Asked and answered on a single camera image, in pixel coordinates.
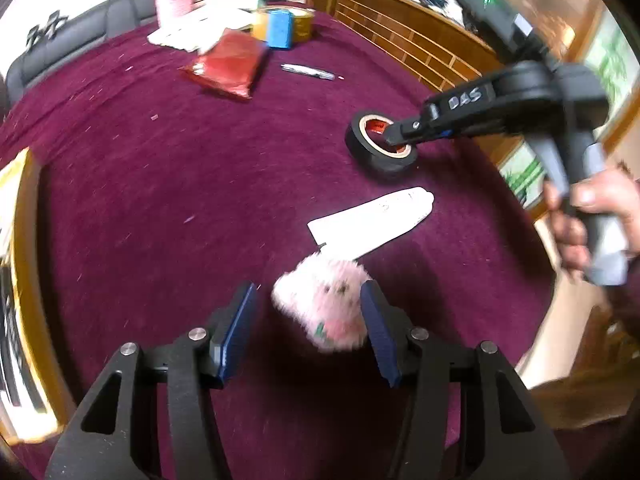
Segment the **operator right hand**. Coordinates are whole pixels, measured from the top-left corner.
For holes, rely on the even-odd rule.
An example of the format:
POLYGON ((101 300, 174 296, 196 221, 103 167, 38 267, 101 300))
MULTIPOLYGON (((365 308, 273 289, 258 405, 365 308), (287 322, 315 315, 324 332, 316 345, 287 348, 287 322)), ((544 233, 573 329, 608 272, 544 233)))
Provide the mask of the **operator right hand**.
MULTIPOLYGON (((550 214, 550 230, 562 267, 573 277, 582 276, 590 263, 587 230, 577 218, 561 210, 560 192, 544 181, 544 203, 550 214)), ((639 255, 639 185, 620 168, 608 168, 572 186, 570 204, 586 214, 615 214, 628 242, 630 258, 639 255)))

